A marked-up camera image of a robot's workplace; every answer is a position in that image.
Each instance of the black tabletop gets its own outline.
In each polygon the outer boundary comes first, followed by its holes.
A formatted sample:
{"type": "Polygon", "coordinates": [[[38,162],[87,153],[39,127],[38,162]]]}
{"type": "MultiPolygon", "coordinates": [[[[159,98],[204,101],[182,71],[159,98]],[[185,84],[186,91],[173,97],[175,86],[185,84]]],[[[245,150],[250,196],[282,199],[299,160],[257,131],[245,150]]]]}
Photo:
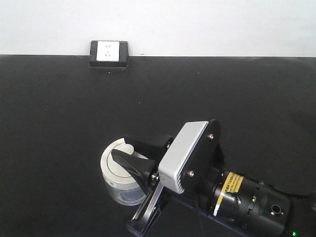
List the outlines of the black tabletop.
{"type": "MultiPolygon", "coordinates": [[[[0,57],[0,236],[122,237],[137,207],[114,202],[101,154],[125,134],[176,135],[218,119],[227,169],[284,191],[316,190],[316,59],[0,57]]],[[[202,218],[207,236],[237,237],[202,218]]],[[[148,237],[198,236],[171,201],[148,237]]]]}

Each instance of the black cable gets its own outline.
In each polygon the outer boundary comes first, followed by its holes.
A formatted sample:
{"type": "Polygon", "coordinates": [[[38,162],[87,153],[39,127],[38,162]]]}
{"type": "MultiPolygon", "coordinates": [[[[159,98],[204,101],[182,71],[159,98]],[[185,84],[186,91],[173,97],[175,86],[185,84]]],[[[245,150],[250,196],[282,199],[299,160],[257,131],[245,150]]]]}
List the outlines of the black cable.
{"type": "Polygon", "coordinates": [[[199,227],[199,231],[201,233],[201,237],[204,237],[204,230],[203,230],[203,226],[202,226],[202,220],[201,220],[201,215],[199,213],[199,203],[198,203],[198,192],[197,189],[194,190],[194,196],[195,196],[195,200],[194,200],[194,206],[195,206],[195,210],[196,210],[196,215],[197,215],[197,221],[198,221],[198,227],[199,227]]]}

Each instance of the screw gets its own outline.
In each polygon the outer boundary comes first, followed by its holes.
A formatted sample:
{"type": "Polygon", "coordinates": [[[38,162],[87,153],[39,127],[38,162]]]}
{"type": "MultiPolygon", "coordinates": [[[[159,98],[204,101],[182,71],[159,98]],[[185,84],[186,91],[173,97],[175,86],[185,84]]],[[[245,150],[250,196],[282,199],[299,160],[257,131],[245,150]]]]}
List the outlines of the screw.
{"type": "Polygon", "coordinates": [[[208,137],[210,140],[213,140],[214,135],[211,133],[211,134],[209,134],[207,137],[208,137]]]}
{"type": "Polygon", "coordinates": [[[190,170],[190,171],[188,172],[188,175],[192,178],[192,177],[194,176],[194,171],[193,171],[193,170],[190,170]]]}
{"type": "Polygon", "coordinates": [[[157,182],[157,181],[159,180],[159,176],[158,176],[156,173],[153,173],[153,174],[151,175],[151,179],[152,179],[153,181],[157,182]]]}

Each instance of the wall outlet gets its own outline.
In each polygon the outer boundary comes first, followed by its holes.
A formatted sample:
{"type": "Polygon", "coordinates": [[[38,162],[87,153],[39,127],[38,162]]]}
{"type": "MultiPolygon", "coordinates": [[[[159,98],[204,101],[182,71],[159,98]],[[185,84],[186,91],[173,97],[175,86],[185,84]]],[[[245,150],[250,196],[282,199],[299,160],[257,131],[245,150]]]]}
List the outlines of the wall outlet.
{"type": "Polygon", "coordinates": [[[126,41],[91,41],[90,66],[97,68],[127,68],[128,45],[126,41]]]}
{"type": "Polygon", "coordinates": [[[118,62],[119,41],[98,41],[97,61],[118,62]]]}

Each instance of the jar lid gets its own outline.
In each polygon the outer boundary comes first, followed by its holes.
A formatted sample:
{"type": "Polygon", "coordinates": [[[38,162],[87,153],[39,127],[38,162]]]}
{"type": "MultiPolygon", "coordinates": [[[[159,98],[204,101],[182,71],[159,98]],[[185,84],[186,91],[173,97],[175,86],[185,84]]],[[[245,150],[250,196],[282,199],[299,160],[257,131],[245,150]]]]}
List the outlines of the jar lid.
{"type": "Polygon", "coordinates": [[[139,188],[135,179],[122,166],[113,160],[111,155],[113,149],[120,150],[129,155],[134,154],[134,147],[131,144],[126,144],[124,138],[111,143],[103,152],[100,162],[105,181],[110,186],[121,190],[139,188]]]}

